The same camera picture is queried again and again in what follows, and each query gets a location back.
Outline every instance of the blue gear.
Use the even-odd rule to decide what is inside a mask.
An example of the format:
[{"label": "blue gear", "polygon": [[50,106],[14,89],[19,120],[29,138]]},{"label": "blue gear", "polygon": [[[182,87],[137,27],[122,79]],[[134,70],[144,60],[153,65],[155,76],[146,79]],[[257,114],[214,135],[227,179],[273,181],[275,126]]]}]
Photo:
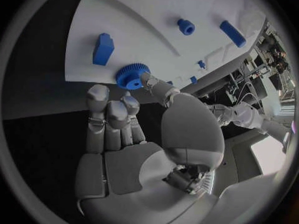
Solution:
[{"label": "blue gear", "polygon": [[149,68],[142,63],[133,63],[121,68],[116,76],[116,83],[119,87],[127,90],[136,90],[142,87],[140,75],[143,72],[150,73]]}]

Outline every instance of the blue plastic part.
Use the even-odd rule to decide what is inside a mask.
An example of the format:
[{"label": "blue plastic part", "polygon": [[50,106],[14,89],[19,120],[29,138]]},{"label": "blue plastic part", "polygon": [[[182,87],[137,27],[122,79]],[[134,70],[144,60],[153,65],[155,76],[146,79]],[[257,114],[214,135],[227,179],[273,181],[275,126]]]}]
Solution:
[{"label": "blue plastic part", "polygon": [[142,63],[133,63],[121,68],[116,76],[116,83],[119,87],[127,90],[136,90],[142,87],[140,75],[143,72],[150,73],[149,68]]},{"label": "blue plastic part", "polygon": [[177,21],[179,30],[186,36],[191,35],[195,31],[195,26],[191,21],[180,19]]},{"label": "blue plastic part", "polygon": [[228,21],[223,21],[220,25],[220,29],[224,31],[226,35],[228,35],[228,37],[236,44],[237,47],[241,48],[246,44],[246,39]]},{"label": "blue plastic part", "polygon": [[192,76],[190,78],[190,80],[191,80],[192,84],[196,84],[197,83],[197,78],[195,76]]},{"label": "blue plastic part", "polygon": [[201,69],[205,69],[206,68],[206,64],[203,61],[201,61],[201,60],[199,62],[197,62],[197,64],[199,65],[199,67]]},{"label": "blue plastic part", "polygon": [[92,61],[93,64],[106,66],[112,52],[114,51],[113,40],[109,34],[102,33],[97,40]]}]

